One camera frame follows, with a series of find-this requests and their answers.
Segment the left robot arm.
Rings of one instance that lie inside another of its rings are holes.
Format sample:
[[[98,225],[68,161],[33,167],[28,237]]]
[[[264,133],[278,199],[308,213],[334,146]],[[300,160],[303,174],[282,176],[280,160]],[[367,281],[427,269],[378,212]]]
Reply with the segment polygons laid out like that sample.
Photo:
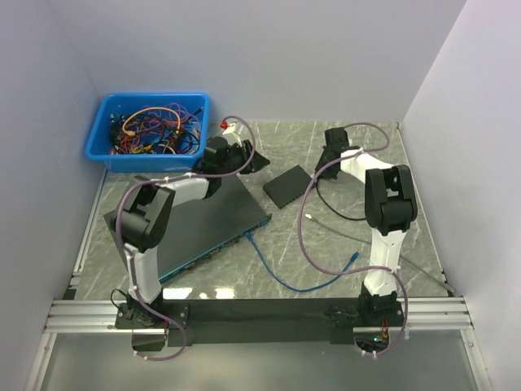
[[[106,215],[129,273],[129,296],[140,301],[135,318],[158,325],[161,284],[175,274],[265,225],[269,215],[240,176],[269,165],[249,140],[208,141],[191,171],[174,178],[135,177],[118,208]]]

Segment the small black network switch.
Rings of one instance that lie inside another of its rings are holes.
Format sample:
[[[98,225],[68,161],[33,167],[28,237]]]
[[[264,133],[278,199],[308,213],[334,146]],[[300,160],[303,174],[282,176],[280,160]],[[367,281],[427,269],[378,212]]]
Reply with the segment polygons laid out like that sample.
[[[263,185],[264,193],[279,208],[283,209],[300,198],[311,183],[312,177],[296,165]]]

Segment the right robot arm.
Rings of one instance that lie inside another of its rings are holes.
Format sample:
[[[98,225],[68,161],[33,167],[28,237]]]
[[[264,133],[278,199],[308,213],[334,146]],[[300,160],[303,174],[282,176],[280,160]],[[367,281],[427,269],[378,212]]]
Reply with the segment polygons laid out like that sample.
[[[361,290],[369,298],[357,308],[362,322],[375,325],[387,314],[387,307],[379,297],[396,294],[392,272],[399,266],[406,233],[418,216],[410,168],[383,162],[353,146],[346,129],[336,127],[325,131],[325,146],[315,170],[320,179],[336,179],[342,172],[365,186],[364,214],[371,228],[371,269]]]

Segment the large black network switch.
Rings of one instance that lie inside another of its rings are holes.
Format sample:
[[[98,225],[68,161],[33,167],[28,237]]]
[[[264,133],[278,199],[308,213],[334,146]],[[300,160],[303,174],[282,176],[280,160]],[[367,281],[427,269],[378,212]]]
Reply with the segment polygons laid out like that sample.
[[[104,218],[132,286],[148,289],[212,256],[270,220],[236,176],[137,188]]]

